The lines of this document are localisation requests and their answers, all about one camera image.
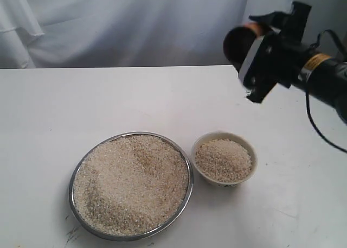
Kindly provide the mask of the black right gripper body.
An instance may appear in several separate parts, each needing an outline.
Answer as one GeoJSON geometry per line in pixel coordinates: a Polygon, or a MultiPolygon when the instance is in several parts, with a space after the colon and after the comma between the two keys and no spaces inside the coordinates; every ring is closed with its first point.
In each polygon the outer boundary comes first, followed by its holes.
{"type": "Polygon", "coordinates": [[[289,13],[274,11],[268,25],[279,32],[271,37],[269,87],[280,84],[304,88],[307,78],[302,73],[304,65],[313,55],[308,45],[302,43],[311,6],[294,1],[289,13]]]}

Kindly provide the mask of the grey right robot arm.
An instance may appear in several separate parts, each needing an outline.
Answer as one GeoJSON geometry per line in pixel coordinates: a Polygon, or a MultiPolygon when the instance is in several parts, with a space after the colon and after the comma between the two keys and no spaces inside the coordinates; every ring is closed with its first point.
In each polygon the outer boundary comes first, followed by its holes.
{"type": "Polygon", "coordinates": [[[319,51],[322,33],[311,45],[302,42],[311,8],[294,1],[289,13],[249,17],[270,31],[258,43],[243,79],[250,89],[247,98],[261,103],[276,84],[295,86],[332,106],[346,121],[346,62],[319,51]]]}

